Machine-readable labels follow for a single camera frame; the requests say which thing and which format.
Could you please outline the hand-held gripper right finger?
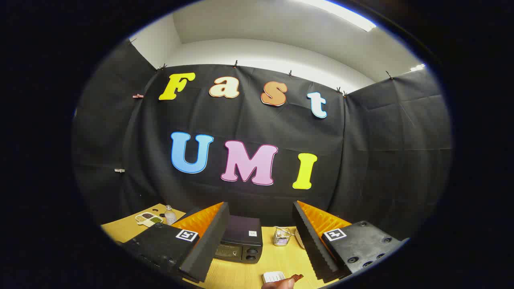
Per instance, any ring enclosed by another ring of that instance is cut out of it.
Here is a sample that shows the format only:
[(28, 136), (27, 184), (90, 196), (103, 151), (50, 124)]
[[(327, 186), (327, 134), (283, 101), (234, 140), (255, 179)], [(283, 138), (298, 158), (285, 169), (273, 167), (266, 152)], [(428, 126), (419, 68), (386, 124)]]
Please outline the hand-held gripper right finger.
[(302, 201), (294, 201), (293, 220), (316, 278), (340, 280), (371, 267), (407, 242), (371, 222), (349, 223)]

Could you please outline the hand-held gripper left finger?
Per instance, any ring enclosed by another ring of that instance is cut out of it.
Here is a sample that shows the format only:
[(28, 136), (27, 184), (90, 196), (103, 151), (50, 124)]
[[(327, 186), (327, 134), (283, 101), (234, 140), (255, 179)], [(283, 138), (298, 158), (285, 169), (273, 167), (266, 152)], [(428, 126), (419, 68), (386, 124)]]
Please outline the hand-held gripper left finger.
[(151, 225), (121, 247), (165, 276), (204, 282), (228, 219), (229, 204), (220, 202), (172, 225)]

